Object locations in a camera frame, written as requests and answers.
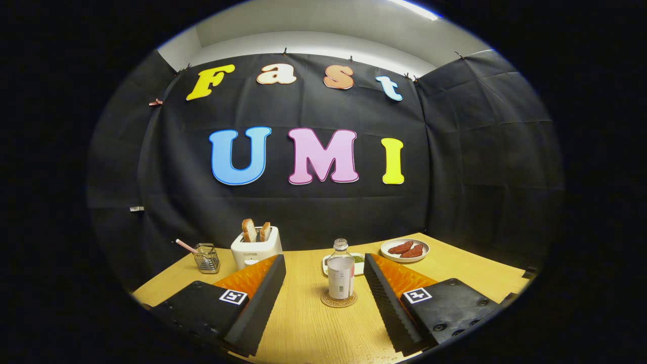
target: letter i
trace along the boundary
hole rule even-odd
[[[382,182],[387,185],[403,184],[404,176],[400,172],[400,149],[404,144],[398,139],[384,138],[382,145],[386,150],[386,174],[382,176]]]

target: bottle cap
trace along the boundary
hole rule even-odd
[[[348,247],[348,242],[346,241],[346,239],[335,239],[334,247],[336,248]]]

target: glass bottle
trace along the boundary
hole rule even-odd
[[[334,253],[328,258],[328,296],[334,301],[346,301],[353,295],[355,258],[348,253],[346,239],[334,241]]]

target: bread slice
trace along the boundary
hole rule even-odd
[[[270,237],[270,223],[266,222],[263,224],[263,227],[261,228],[261,241],[266,242],[267,239]]]
[[[256,242],[256,227],[252,219],[243,220],[243,238],[248,243]]]

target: cork coaster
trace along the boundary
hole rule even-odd
[[[353,292],[353,295],[348,298],[348,300],[344,302],[338,302],[338,301],[333,301],[330,299],[330,296],[328,296],[328,291],[326,291],[322,295],[322,302],[324,305],[328,307],[334,307],[334,308],[341,308],[341,307],[348,307],[355,303],[357,301],[357,292]]]

